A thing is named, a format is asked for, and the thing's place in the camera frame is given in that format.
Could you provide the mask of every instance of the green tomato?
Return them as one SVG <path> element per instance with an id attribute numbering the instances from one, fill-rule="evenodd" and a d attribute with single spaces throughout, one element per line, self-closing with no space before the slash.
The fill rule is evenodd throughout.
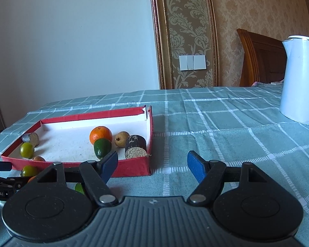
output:
<path id="1" fill-rule="evenodd" d="M 38 168 L 31 165 L 26 165 L 22 170 L 22 176 L 36 176 L 39 172 L 40 171 Z"/>
<path id="2" fill-rule="evenodd" d="M 84 189 L 82 188 L 81 183 L 77 183 L 77 184 L 75 185 L 75 187 L 74 187 L 74 190 L 80 192 L 80 193 L 83 194 L 83 195 L 85 194 Z"/>
<path id="3" fill-rule="evenodd" d="M 34 154 L 34 147 L 29 142 L 23 143 L 21 145 L 20 152 L 22 157 L 31 159 Z"/>

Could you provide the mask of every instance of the white electric kettle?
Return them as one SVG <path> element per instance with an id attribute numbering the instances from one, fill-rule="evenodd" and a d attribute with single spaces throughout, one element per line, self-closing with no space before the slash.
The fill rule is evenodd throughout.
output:
<path id="1" fill-rule="evenodd" d="M 309 124 L 309 37 L 289 36 L 280 112 L 289 119 Z"/>

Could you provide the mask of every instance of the orange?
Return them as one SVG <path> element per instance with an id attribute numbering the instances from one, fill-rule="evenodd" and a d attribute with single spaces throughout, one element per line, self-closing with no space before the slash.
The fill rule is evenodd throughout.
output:
<path id="1" fill-rule="evenodd" d="M 36 176 L 32 176 L 32 177 L 29 179 L 28 183 L 29 183 L 30 181 L 32 181 L 35 177 L 36 177 Z"/>
<path id="2" fill-rule="evenodd" d="M 112 141 L 112 133 L 111 133 L 110 129 L 105 127 L 105 126 L 95 127 L 89 135 L 89 141 L 91 142 L 91 144 L 94 145 L 94 142 L 97 139 L 100 139 L 100 138 L 106 138 L 107 140 L 109 140 L 111 142 Z"/>

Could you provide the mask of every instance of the lime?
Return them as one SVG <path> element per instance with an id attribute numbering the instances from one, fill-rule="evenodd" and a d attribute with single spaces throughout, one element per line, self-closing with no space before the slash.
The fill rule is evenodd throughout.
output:
<path id="1" fill-rule="evenodd" d="M 34 147 L 29 142 L 23 143 L 21 145 L 20 152 L 22 157 L 30 159 L 34 154 Z"/>
<path id="2" fill-rule="evenodd" d="M 83 194 L 83 195 L 85 194 L 84 189 L 82 188 L 81 183 L 77 183 L 77 184 L 75 185 L 75 187 L 74 187 L 74 190 L 80 192 L 80 193 Z"/>
<path id="3" fill-rule="evenodd" d="M 22 170 L 22 176 L 36 176 L 39 172 L 40 171 L 38 168 L 31 165 L 26 165 Z"/>
<path id="4" fill-rule="evenodd" d="M 94 152 L 99 160 L 108 154 L 111 151 L 111 148 L 111 142 L 106 138 L 100 138 L 94 142 Z"/>

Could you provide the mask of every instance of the table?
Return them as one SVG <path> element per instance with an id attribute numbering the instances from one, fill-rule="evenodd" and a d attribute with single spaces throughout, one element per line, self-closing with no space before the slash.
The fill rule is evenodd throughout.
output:
<path id="1" fill-rule="evenodd" d="M 187 167 L 188 151 L 228 166 L 244 161 L 260 169 L 293 194 L 304 219 L 296 238 L 309 247 L 309 126 L 279 112 L 282 87 L 214 87 L 138 91 L 49 103 L 29 112 L 0 134 L 0 154 L 40 119 L 135 106 L 152 106 L 154 135 L 151 176 L 111 178 L 108 186 L 119 198 L 177 196 L 197 186 Z M 18 176 L 18 171 L 0 176 Z M 238 186 L 228 183 L 224 191 Z M 9 239 L 1 221 L 0 245 Z"/>

